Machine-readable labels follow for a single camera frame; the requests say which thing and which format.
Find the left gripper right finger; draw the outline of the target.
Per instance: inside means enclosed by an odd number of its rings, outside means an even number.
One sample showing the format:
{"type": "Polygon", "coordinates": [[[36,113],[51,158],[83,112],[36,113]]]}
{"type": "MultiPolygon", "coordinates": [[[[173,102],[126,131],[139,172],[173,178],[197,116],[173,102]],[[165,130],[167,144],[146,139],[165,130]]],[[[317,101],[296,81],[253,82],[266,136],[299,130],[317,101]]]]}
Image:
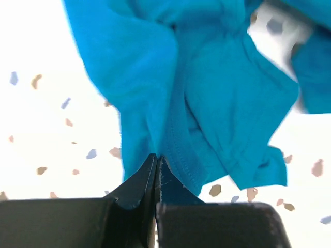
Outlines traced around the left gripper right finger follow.
{"type": "Polygon", "coordinates": [[[159,247],[291,248],[281,217],[265,203],[205,203],[158,163],[159,247]]]}

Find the blue t shirt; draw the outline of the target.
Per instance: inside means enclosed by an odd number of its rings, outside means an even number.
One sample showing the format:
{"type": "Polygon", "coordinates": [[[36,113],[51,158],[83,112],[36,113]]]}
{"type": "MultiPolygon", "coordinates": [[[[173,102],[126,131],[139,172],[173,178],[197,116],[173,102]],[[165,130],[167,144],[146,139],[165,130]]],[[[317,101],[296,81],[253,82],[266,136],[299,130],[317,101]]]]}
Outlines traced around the blue t shirt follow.
{"type": "Polygon", "coordinates": [[[260,1],[64,2],[89,78],[120,112],[124,179],[155,153],[195,195],[227,175],[241,190],[287,185],[271,136],[299,96],[330,112],[330,1],[289,5],[317,21],[296,81],[248,34],[260,1]]]}

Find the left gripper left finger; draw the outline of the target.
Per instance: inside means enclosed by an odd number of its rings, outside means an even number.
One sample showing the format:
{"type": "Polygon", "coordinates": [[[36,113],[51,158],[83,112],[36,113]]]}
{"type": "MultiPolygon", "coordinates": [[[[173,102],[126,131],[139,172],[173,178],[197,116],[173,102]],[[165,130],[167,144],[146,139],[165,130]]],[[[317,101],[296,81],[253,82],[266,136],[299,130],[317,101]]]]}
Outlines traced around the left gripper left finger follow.
{"type": "Polygon", "coordinates": [[[1,202],[1,247],[154,247],[156,167],[150,154],[102,198],[1,202]]]}

